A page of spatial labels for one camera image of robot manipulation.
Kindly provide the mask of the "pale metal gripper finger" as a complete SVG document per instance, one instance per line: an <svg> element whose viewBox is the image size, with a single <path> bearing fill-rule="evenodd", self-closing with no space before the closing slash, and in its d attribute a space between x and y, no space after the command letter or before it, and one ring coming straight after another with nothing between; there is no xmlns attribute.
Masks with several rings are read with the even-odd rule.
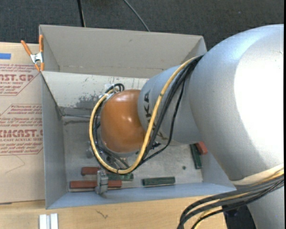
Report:
<svg viewBox="0 0 286 229"><path fill-rule="evenodd" d="M90 141L87 142L86 157L87 158L93 158L94 157L94 152L92 150L92 145L91 145Z"/></svg>
<svg viewBox="0 0 286 229"><path fill-rule="evenodd" d="M105 193L108 191L108 176L104 170L97 171L97 180L96 180L96 187L95 192L100 195L104 196Z"/></svg>

